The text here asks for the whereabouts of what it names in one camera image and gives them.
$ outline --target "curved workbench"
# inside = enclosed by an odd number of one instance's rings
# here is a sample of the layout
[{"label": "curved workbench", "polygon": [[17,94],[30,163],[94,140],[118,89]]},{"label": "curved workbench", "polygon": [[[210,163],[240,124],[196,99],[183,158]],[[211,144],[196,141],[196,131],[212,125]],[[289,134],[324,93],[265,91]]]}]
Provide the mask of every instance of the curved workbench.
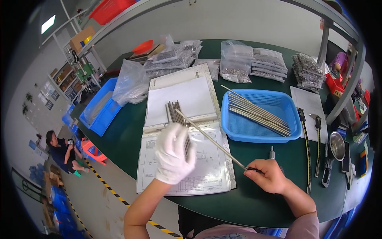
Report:
[{"label": "curved workbench", "polygon": [[[200,59],[220,58],[220,43],[222,40],[203,40],[204,46],[200,52]],[[252,84],[237,84],[223,80],[214,82],[215,91],[221,106],[222,97],[226,92],[220,87],[224,84],[228,88],[248,88],[281,91],[290,95],[290,86],[296,86],[296,79],[291,70],[293,63],[291,56],[296,51],[258,43],[246,42],[248,46],[268,48],[283,54],[285,65],[289,69],[285,83],[265,78],[250,76]],[[109,68],[120,67],[123,57],[117,59]],[[329,91],[326,87],[320,91],[322,102],[325,102]],[[79,128],[85,135],[118,167],[136,179],[139,150],[141,146],[142,128],[145,121],[147,101],[137,105],[126,104],[116,115],[105,134],[100,137],[87,129],[81,122]],[[78,118],[84,106],[78,104],[71,116]],[[305,141],[302,138],[281,144],[245,143],[228,139],[231,154],[243,164],[248,164],[256,158],[268,158],[270,146],[274,147],[275,159],[285,171],[285,176],[292,180],[302,190],[306,191],[307,185],[307,159]],[[309,141],[312,155],[312,172],[315,170],[317,155],[317,142]],[[351,159],[358,169],[359,154],[363,145],[351,143]],[[373,161],[372,152],[369,153],[369,172],[367,176],[353,182],[352,189],[346,189],[346,176],[341,173],[341,164],[334,161],[333,170],[328,188],[321,185],[324,171],[324,153],[321,153],[319,177],[312,177],[311,197],[317,205],[319,221],[328,221],[339,217],[344,210],[348,211],[359,204],[369,184]],[[169,200],[200,214],[234,224],[256,227],[285,228],[294,221],[294,216],[289,206],[281,195],[264,192],[253,181],[243,175],[243,170],[234,164],[237,189],[227,193],[211,195],[167,197]]]}]

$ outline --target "orange plastic dish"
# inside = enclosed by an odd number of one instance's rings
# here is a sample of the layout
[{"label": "orange plastic dish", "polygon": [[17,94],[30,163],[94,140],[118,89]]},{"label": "orange plastic dish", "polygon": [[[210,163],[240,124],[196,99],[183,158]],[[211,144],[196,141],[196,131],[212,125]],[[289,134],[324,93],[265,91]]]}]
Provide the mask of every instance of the orange plastic dish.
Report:
[{"label": "orange plastic dish", "polygon": [[142,54],[143,52],[149,50],[152,47],[153,40],[145,41],[141,43],[139,46],[133,49],[133,53]]}]

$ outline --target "green machine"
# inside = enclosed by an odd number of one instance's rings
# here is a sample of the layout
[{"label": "green machine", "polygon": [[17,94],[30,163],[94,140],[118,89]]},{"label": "green machine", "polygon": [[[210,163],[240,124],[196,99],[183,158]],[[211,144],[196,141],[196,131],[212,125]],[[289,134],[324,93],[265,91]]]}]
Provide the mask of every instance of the green machine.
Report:
[{"label": "green machine", "polygon": [[87,81],[91,80],[95,85],[101,88],[98,79],[94,75],[93,65],[90,62],[88,62],[85,57],[81,57],[81,59],[79,59],[74,50],[72,50],[71,53],[74,57],[74,61],[70,65],[76,72],[76,75],[81,84],[85,84],[87,87],[89,87],[90,85]]}]

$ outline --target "blue mesh basket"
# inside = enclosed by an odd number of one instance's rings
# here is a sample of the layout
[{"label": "blue mesh basket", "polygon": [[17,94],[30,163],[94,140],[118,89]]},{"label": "blue mesh basket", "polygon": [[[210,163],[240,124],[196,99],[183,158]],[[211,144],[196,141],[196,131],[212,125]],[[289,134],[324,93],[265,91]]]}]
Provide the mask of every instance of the blue mesh basket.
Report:
[{"label": "blue mesh basket", "polygon": [[299,138],[300,118],[289,95],[259,89],[233,89],[233,91],[287,122],[291,136],[283,137],[244,116],[229,111],[228,93],[230,91],[228,91],[224,94],[222,102],[222,128],[230,139],[250,143],[286,143]]}]

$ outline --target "white wall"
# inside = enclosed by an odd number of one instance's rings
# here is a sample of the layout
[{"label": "white wall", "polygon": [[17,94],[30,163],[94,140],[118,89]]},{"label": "white wall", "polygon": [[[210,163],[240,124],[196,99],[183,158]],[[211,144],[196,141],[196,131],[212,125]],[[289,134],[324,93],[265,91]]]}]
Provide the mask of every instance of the white wall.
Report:
[{"label": "white wall", "polygon": [[63,125],[61,120],[63,113],[60,115],[41,115],[39,121],[43,122],[45,129],[38,132],[21,112],[22,104],[25,101],[25,94],[31,92],[34,95],[34,91],[38,91],[34,84],[37,83],[41,87],[48,79],[47,73],[52,72],[54,68],[60,68],[65,61],[64,55],[53,39],[46,44],[47,46],[44,50],[25,71],[12,97],[5,117],[3,133],[9,165],[14,167],[25,178],[29,178],[30,166],[44,163],[43,158],[36,155],[28,146],[29,141],[37,140],[37,133],[44,135],[48,130],[55,130],[58,133]]},{"label": "white wall", "polygon": [[[198,0],[191,4],[180,1],[155,9],[102,39],[95,48],[105,66],[144,41],[158,42],[165,33],[170,33],[174,41],[237,39],[277,45],[311,56],[319,53],[321,17],[300,7],[279,0]],[[334,30],[330,30],[329,40],[347,50],[348,41]]]}]

